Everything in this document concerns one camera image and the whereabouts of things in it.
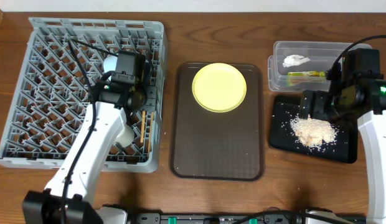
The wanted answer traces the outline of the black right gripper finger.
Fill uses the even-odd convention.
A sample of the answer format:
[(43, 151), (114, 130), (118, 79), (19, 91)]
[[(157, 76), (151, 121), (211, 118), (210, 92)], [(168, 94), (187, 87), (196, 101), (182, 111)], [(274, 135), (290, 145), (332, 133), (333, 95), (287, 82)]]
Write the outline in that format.
[(299, 118), (312, 117), (314, 108), (315, 91), (304, 90), (299, 104)]
[(316, 91), (314, 93), (314, 119), (330, 120), (330, 94), (326, 91)]

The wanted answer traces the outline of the wooden chopstick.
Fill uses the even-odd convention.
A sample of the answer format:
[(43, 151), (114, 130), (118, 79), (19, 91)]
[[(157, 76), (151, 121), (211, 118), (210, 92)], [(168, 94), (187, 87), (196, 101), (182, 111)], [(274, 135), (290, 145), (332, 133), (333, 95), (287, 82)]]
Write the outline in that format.
[(148, 153), (147, 153), (148, 158), (150, 158), (150, 153), (151, 153), (151, 140), (152, 140), (153, 120), (154, 120), (154, 112), (151, 112), (151, 114), (150, 114), (150, 123), (149, 123)]
[(144, 142), (145, 139), (145, 133), (146, 133), (146, 111), (142, 110), (141, 115), (141, 137), (140, 137), (140, 143)]

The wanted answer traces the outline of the light blue bowl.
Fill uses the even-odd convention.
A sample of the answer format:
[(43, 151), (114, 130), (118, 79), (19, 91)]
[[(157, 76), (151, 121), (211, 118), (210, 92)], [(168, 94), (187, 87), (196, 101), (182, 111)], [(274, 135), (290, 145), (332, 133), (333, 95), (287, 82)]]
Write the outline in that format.
[(127, 85), (146, 86), (149, 83), (150, 67), (146, 66), (146, 57), (136, 53), (111, 55), (103, 63), (102, 79)]

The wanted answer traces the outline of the rice and nut scraps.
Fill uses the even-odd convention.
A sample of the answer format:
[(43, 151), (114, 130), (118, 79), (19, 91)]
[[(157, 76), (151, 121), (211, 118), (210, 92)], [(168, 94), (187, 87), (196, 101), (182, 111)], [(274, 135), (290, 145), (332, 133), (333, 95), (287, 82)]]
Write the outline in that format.
[(321, 150), (323, 145), (336, 142), (338, 129), (327, 121), (312, 119), (310, 116), (306, 119), (296, 116), (289, 124), (298, 142), (310, 149)]

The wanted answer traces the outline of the green snack wrapper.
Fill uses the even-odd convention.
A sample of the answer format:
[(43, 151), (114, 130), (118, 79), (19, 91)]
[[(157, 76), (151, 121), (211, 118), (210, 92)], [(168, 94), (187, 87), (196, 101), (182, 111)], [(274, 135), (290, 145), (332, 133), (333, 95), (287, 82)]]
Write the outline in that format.
[(326, 75), (326, 71), (288, 72), (287, 85), (295, 86), (306, 82), (324, 82)]

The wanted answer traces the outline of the white tissue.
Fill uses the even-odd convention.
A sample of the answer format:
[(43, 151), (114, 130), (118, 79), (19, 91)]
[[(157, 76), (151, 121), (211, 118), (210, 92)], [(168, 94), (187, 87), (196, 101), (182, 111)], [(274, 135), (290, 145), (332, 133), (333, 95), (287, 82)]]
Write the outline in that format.
[(302, 55), (289, 55), (283, 60), (283, 66), (285, 68), (295, 67), (309, 61), (310, 59), (308, 57), (304, 57)]

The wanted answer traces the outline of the white cup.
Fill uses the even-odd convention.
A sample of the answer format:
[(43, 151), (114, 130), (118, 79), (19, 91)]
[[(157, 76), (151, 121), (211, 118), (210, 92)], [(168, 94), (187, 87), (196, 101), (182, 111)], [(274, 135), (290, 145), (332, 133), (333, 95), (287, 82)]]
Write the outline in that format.
[(125, 148), (134, 141), (134, 131), (130, 126), (125, 126), (115, 139), (115, 144)]

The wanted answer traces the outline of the yellow plate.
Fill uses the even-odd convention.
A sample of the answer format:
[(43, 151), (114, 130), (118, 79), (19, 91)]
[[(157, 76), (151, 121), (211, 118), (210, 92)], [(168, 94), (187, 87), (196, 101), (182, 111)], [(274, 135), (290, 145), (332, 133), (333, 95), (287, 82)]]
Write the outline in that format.
[(204, 109), (214, 113), (226, 113), (244, 101), (247, 83), (242, 73), (234, 66), (211, 63), (194, 75), (192, 94)]

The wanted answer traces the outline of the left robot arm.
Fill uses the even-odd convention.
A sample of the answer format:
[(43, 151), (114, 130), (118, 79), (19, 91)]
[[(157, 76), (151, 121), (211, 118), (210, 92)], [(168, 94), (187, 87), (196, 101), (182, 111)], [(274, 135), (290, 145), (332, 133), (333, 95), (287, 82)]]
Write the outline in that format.
[(90, 104), (62, 166), (41, 192), (28, 191), (22, 203), (26, 223), (127, 223), (128, 212), (92, 207), (100, 172), (114, 144), (134, 141), (128, 116), (147, 102), (152, 63), (136, 52), (120, 51), (114, 70), (88, 85)]

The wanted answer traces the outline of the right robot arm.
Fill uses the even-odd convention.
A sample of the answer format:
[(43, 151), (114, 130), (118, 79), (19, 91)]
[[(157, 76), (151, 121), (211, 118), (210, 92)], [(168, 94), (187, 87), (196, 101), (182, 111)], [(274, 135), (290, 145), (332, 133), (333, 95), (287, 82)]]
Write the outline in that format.
[(328, 91), (303, 91), (301, 119), (357, 126), (367, 164), (367, 223), (386, 223), (386, 80), (375, 49), (348, 48), (326, 75)]

